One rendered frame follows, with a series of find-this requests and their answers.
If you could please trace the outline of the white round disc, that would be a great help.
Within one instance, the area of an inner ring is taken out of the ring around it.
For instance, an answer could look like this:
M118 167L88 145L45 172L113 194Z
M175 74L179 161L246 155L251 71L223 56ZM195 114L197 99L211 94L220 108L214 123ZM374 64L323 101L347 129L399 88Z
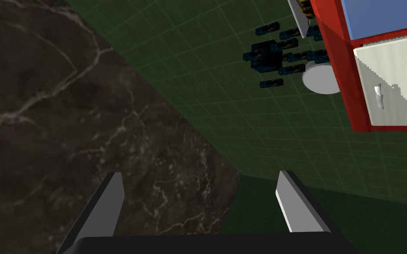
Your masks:
M307 89L314 93L330 95L340 92L330 62L307 62L305 65L305 71L302 74L302 82Z

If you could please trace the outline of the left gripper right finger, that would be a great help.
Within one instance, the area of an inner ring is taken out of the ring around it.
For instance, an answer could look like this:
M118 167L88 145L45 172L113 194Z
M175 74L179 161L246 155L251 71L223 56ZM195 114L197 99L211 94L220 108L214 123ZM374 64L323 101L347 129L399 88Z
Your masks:
M279 172L275 196L289 232L335 232L293 171Z

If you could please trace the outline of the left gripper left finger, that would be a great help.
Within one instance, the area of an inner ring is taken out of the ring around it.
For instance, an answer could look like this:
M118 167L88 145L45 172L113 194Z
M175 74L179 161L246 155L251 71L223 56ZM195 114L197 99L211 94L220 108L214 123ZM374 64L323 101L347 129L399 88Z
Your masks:
M121 172L109 172L62 241L58 253L68 254L68 249L82 238L112 237L123 201L122 174Z

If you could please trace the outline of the dark blue block wall decoration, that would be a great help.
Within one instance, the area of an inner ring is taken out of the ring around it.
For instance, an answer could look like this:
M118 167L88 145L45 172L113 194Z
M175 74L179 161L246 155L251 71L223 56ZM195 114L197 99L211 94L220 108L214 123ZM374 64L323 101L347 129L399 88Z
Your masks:
M255 29L256 36L263 36L280 30L279 22L272 22ZM250 68L259 72L278 72L279 75L285 76L294 73L304 73L305 65L296 64L293 66L283 67L283 62L297 62L300 60L314 61L315 64L329 63L330 59L326 50L303 51L298 53L284 53L284 50L298 47L298 28L285 30L279 33L280 41L268 40L253 44L249 52L243 54L242 58L246 62L250 62ZM314 37L315 41L322 41L318 25L310 26L306 32L306 36ZM271 88L283 86L284 80L273 79L261 81L260 88Z

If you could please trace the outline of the red cabinet with blue top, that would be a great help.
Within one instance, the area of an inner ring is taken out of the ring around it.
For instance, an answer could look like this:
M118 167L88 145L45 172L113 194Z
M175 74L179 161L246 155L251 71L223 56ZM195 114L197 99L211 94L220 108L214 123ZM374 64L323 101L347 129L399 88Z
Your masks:
M310 0L354 132L407 131L407 126L373 126L354 56L363 44L407 35L407 29L351 40L341 0Z

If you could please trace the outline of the white cabinet door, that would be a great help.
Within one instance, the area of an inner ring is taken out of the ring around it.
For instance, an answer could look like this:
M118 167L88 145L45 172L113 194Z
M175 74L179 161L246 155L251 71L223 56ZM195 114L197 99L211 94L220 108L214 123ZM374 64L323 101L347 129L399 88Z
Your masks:
M363 93L373 126L407 126L407 36L354 49ZM374 86L381 84L384 109Z

